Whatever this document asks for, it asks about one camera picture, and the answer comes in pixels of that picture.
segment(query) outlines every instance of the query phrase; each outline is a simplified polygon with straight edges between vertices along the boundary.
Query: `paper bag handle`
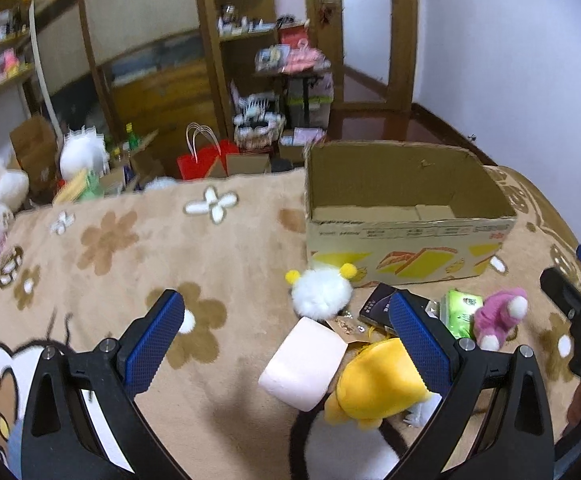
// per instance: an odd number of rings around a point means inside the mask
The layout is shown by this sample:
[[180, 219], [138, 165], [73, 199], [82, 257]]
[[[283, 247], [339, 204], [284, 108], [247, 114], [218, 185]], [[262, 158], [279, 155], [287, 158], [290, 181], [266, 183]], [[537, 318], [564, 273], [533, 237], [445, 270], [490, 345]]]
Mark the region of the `paper bag handle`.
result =
[[[190, 138], [189, 138], [189, 134], [191, 131], [193, 132], [192, 133], [192, 140], [190, 140]], [[221, 148], [219, 147], [219, 141], [217, 140], [215, 133], [213, 133], [212, 128], [209, 126], [202, 126], [201, 124], [198, 124], [198, 123], [190, 123], [188, 125], [188, 127], [186, 128], [186, 144], [188, 144], [188, 150], [195, 157], [195, 162], [199, 162], [199, 160], [197, 158], [197, 149], [195, 148], [195, 138], [197, 137], [198, 134], [202, 134], [208, 140], [214, 140], [215, 146], [217, 147], [219, 155], [221, 155]]]

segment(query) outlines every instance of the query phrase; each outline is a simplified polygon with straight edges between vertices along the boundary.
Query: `white pole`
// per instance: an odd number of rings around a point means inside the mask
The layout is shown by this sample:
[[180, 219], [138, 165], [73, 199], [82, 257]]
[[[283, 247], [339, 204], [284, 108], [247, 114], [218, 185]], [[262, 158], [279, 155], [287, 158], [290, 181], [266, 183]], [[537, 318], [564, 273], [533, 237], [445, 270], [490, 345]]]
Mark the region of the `white pole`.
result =
[[59, 121], [55, 115], [55, 108], [52, 107], [50, 102], [50, 95], [48, 95], [48, 87], [46, 86], [46, 79], [44, 78], [44, 72], [42, 70], [42, 60], [40, 59], [40, 49], [37, 44], [37, 29], [35, 28], [35, 0], [30, 2], [30, 7], [28, 9], [28, 20], [30, 23], [30, 44], [32, 44], [32, 56], [35, 60], [35, 72], [37, 72], [37, 79], [40, 82], [40, 88], [42, 89], [42, 96], [44, 97], [44, 103], [46, 103], [46, 110], [48, 110], [48, 115], [50, 116], [50, 122], [55, 130], [55, 135], [57, 136], [57, 142], [61, 146], [64, 134], [61, 132], [59, 127]]

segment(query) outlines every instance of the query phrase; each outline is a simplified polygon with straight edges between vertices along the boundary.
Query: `white fluffy toy with yellow ears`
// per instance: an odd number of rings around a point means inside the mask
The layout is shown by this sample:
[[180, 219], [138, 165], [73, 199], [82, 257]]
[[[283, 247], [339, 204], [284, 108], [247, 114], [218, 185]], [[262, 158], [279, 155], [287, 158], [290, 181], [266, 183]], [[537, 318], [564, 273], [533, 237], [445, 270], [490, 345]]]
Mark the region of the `white fluffy toy with yellow ears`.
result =
[[357, 267], [344, 264], [340, 269], [327, 267], [309, 269], [300, 274], [299, 270], [286, 273], [286, 281], [293, 286], [293, 310], [299, 317], [310, 317], [324, 321], [337, 316], [353, 296], [352, 280]]

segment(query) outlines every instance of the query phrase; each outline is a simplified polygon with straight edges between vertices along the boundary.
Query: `yellow plush toy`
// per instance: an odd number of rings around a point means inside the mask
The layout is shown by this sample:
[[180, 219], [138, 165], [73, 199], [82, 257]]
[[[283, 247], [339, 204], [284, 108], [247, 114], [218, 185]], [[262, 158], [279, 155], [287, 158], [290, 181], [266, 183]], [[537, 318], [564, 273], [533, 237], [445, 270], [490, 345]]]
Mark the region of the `yellow plush toy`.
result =
[[341, 424], [353, 418], [362, 430], [371, 430], [430, 396], [400, 339], [384, 339], [346, 365], [327, 399], [325, 420]]

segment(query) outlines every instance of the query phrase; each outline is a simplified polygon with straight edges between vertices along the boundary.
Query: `green tissue pack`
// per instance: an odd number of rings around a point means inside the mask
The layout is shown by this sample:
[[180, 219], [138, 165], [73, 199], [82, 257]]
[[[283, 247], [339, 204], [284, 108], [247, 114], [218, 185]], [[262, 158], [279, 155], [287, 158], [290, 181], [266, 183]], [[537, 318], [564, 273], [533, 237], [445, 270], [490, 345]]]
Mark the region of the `green tissue pack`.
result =
[[455, 339], [472, 338], [473, 315], [484, 306], [484, 298], [449, 290], [440, 302], [440, 319]]

